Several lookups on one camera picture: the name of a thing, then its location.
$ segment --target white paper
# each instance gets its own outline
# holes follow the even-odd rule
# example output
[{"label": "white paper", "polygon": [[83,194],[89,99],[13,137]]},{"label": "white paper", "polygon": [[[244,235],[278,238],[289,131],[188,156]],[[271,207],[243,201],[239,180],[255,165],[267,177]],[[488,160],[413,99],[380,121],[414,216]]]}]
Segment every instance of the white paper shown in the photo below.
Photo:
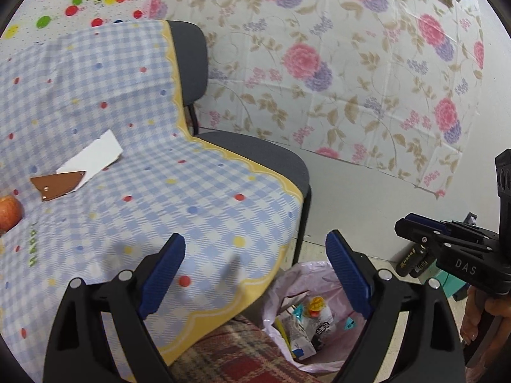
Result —
[{"label": "white paper", "polygon": [[123,149],[119,145],[116,136],[111,130],[105,132],[100,138],[85,147],[76,156],[70,158],[57,170],[61,172],[85,171],[85,176],[78,186],[72,190],[75,192],[98,172],[116,161]]}]

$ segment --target checkered tablecloth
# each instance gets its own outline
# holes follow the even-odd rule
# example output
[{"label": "checkered tablecloth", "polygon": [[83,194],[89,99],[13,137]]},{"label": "checkered tablecloth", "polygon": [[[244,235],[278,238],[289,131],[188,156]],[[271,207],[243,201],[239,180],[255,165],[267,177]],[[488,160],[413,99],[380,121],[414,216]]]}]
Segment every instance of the checkered tablecloth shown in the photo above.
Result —
[{"label": "checkered tablecloth", "polygon": [[[186,257],[146,321],[168,363],[264,291],[301,194],[189,135],[166,22],[105,25],[28,47],[0,64],[0,94],[0,195],[16,195],[25,212],[0,239],[0,332],[36,382],[68,281],[134,269],[174,232]],[[42,202],[30,177],[54,173],[108,129],[121,158],[77,192]]]}]

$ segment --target blue gripper pad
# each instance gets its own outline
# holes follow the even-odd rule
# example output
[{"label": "blue gripper pad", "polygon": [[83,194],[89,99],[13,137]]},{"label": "blue gripper pad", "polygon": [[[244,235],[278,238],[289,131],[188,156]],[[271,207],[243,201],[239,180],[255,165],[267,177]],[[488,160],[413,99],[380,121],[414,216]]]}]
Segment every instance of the blue gripper pad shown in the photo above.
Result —
[{"label": "blue gripper pad", "polygon": [[141,288],[139,315],[142,319],[158,311],[177,270],[185,259],[185,249],[185,238],[175,233],[158,254],[159,260]]},{"label": "blue gripper pad", "polygon": [[352,250],[340,234],[330,232],[325,240],[326,255],[341,282],[352,308],[369,319],[371,288],[352,258]]},{"label": "blue gripper pad", "polygon": [[434,230],[438,230],[439,232],[443,233],[444,235],[449,234],[449,230],[447,229],[447,226],[443,223],[437,222],[436,220],[420,216],[415,213],[410,213],[405,217],[406,220],[410,220],[411,222],[420,223],[421,225],[430,227]]}]

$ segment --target chair leg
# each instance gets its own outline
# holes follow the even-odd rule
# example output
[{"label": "chair leg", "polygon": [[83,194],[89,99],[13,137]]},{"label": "chair leg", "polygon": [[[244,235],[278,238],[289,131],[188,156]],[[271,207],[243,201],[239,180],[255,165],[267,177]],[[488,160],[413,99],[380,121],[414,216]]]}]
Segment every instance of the chair leg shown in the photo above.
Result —
[{"label": "chair leg", "polygon": [[312,189],[309,186],[309,190],[305,199],[303,200],[303,206],[301,207],[300,224],[298,225],[298,235],[296,237],[296,246],[293,254],[293,265],[298,262],[300,257],[301,244],[303,243],[303,237],[305,236],[305,227],[307,226],[307,219],[309,218],[309,210],[311,208]]},{"label": "chair leg", "polygon": [[187,105],[188,111],[190,112],[190,119],[192,120],[192,128],[193,128],[193,136],[199,134],[199,121],[197,119],[197,114],[195,113],[195,107],[193,103]]}]

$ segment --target floral fabric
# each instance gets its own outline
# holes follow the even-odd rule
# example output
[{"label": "floral fabric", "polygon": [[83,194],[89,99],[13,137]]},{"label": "floral fabric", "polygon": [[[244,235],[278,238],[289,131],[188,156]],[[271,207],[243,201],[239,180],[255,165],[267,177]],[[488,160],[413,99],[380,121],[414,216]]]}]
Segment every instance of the floral fabric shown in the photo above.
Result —
[{"label": "floral fabric", "polygon": [[201,126],[445,194],[482,82],[477,0],[154,1],[206,35]]}]

